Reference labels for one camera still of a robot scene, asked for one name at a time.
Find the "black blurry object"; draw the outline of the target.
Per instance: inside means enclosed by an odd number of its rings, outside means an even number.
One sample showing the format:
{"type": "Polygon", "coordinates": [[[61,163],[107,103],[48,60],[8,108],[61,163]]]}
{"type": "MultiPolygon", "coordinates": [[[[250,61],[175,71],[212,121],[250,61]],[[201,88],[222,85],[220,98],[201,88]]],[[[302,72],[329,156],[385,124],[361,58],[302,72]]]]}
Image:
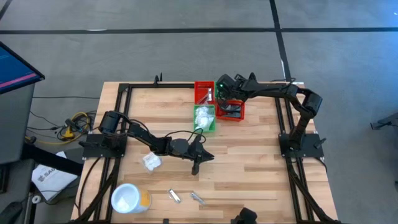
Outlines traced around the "black blurry object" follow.
{"type": "Polygon", "coordinates": [[[257,213],[244,207],[240,213],[233,219],[230,224],[257,224],[257,213]]]}

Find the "black side desk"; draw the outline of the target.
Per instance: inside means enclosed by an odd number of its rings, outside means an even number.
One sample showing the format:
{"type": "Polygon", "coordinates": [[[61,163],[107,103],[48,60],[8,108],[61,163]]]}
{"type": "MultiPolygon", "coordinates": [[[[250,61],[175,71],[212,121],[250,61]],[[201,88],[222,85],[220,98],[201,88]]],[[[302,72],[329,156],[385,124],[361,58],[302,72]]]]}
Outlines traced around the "black side desk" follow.
{"type": "Polygon", "coordinates": [[[7,170],[7,179],[0,179],[0,213],[11,203],[20,202],[23,206],[15,224],[24,224],[27,215],[30,179],[35,164],[53,167],[74,175],[80,175],[83,165],[57,156],[35,145],[22,144],[19,149],[0,146],[0,174],[7,170]]]}

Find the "red plastic mesh basket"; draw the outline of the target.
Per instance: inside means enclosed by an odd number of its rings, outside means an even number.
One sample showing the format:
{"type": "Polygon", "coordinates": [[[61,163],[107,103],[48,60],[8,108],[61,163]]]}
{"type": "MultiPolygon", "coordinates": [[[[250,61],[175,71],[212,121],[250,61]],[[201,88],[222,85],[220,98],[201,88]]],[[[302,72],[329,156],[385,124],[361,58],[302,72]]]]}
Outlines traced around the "red plastic mesh basket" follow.
{"type": "Polygon", "coordinates": [[[216,106],[216,118],[221,120],[228,120],[228,121],[237,121],[240,122],[244,119],[245,114],[245,104],[241,100],[227,100],[224,103],[219,102],[216,106]],[[224,105],[242,105],[242,110],[240,113],[225,113],[220,110],[220,106],[224,105]]]}
{"type": "Polygon", "coordinates": [[[214,81],[196,81],[194,84],[195,89],[195,99],[194,102],[197,105],[197,101],[200,97],[206,94],[208,88],[213,91],[213,101],[209,101],[208,105],[215,104],[215,82],[214,81]]]}

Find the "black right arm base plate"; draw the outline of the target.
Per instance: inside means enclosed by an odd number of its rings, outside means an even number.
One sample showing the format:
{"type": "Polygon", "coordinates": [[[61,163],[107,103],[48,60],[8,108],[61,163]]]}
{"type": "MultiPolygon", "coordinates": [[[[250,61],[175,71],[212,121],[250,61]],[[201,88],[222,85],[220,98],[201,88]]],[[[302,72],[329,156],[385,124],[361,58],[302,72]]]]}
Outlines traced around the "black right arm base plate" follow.
{"type": "Polygon", "coordinates": [[[323,157],[322,144],[326,139],[320,139],[318,134],[304,134],[298,148],[289,143],[289,134],[279,135],[280,151],[283,157],[323,157]]]}

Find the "monitor with blue screen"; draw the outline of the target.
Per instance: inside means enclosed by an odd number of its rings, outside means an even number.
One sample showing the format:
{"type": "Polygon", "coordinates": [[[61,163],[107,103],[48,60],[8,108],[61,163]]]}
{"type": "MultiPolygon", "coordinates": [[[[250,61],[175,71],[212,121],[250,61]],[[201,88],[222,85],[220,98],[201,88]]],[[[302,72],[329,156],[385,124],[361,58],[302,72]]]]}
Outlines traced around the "monitor with blue screen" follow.
{"type": "Polygon", "coordinates": [[[0,41],[0,164],[21,159],[34,84],[44,79],[0,41]]]}

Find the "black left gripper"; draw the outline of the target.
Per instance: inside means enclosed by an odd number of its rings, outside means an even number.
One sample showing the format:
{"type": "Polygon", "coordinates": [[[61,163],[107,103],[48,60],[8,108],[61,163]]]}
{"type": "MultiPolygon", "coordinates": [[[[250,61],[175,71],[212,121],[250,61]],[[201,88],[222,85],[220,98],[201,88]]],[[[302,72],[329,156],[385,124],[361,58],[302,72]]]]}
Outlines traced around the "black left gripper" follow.
{"type": "Polygon", "coordinates": [[[170,142],[171,156],[188,159],[193,162],[192,175],[199,173],[201,163],[214,159],[214,155],[204,149],[200,139],[201,136],[196,136],[191,143],[186,139],[175,139],[170,142]]]}

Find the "white printed booklet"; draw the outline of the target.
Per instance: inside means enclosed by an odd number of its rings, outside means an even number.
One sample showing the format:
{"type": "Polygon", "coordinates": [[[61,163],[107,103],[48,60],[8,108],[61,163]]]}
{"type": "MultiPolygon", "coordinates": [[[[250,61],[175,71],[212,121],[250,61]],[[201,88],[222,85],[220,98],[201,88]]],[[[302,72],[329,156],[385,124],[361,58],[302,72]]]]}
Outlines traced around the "white printed booklet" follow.
{"type": "Polygon", "coordinates": [[[44,199],[50,201],[77,177],[77,175],[39,164],[32,172],[31,181],[44,199]]]}

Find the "office chair base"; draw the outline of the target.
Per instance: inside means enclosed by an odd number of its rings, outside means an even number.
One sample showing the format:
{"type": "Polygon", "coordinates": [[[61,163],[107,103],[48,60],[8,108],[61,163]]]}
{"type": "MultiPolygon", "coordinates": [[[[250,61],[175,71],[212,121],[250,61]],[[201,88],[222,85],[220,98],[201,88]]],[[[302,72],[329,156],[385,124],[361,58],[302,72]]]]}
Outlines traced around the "office chair base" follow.
{"type": "Polygon", "coordinates": [[[385,126],[392,126],[398,128],[398,113],[394,113],[388,117],[370,123],[372,130],[380,130],[385,126]]]}

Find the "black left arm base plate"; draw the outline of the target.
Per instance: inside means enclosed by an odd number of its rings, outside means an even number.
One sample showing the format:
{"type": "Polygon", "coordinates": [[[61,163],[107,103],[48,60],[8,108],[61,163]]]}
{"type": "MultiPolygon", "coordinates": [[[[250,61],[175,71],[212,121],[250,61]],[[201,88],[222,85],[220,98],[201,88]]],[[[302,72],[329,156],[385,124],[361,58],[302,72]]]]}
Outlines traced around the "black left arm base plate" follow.
{"type": "Polygon", "coordinates": [[[127,136],[106,136],[104,134],[90,134],[85,141],[80,141],[83,147],[83,157],[124,157],[127,145],[127,136]]]}

